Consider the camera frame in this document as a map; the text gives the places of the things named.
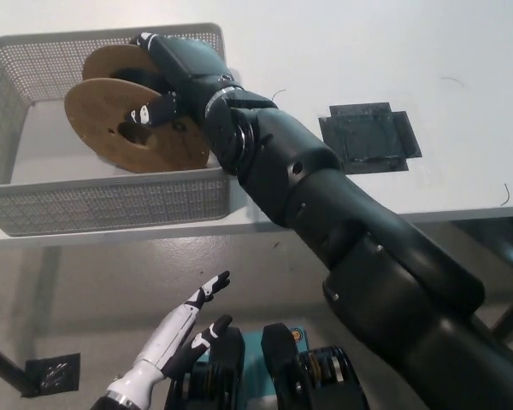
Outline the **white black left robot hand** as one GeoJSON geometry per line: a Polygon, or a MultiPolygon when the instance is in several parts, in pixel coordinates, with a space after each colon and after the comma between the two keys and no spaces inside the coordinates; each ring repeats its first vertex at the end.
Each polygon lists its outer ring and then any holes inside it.
{"type": "Polygon", "coordinates": [[[132,368],[115,380],[92,406],[94,409],[148,409],[154,387],[166,379],[183,376],[221,337],[233,318],[224,314],[190,339],[203,305],[230,283],[225,271],[200,286],[173,309],[155,329],[133,362],[132,368]]]}

